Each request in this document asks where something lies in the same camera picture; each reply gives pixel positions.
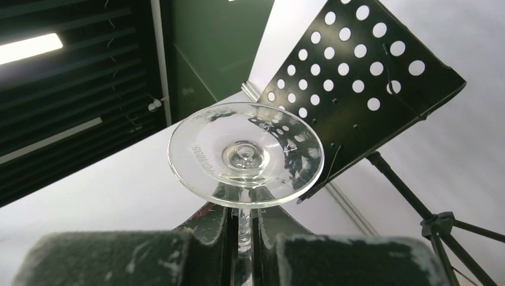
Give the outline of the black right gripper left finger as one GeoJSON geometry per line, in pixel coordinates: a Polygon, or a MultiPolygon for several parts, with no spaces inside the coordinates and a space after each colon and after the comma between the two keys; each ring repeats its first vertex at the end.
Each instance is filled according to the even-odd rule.
{"type": "Polygon", "coordinates": [[[229,218],[228,208],[207,203],[172,230],[49,234],[13,285],[224,285],[229,218]]]}

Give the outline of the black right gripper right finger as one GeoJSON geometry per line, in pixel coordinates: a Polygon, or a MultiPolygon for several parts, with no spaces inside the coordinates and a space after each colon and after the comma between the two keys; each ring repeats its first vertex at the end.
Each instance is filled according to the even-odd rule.
{"type": "Polygon", "coordinates": [[[254,210],[257,285],[449,285],[424,243],[408,237],[318,235],[281,207],[254,210]]]}

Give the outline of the tall wine glass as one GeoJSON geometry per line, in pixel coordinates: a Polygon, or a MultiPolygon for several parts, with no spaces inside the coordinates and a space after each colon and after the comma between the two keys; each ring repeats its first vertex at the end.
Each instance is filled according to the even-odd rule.
{"type": "Polygon", "coordinates": [[[233,285],[253,285],[254,209],[279,206],[305,194],[323,172],[323,144],[296,115],[254,102],[217,104],[195,112],[173,131],[167,147],[170,168],[190,192],[236,210],[238,257],[233,285]],[[303,175],[288,166],[284,131],[299,127],[321,159],[303,175]]]}

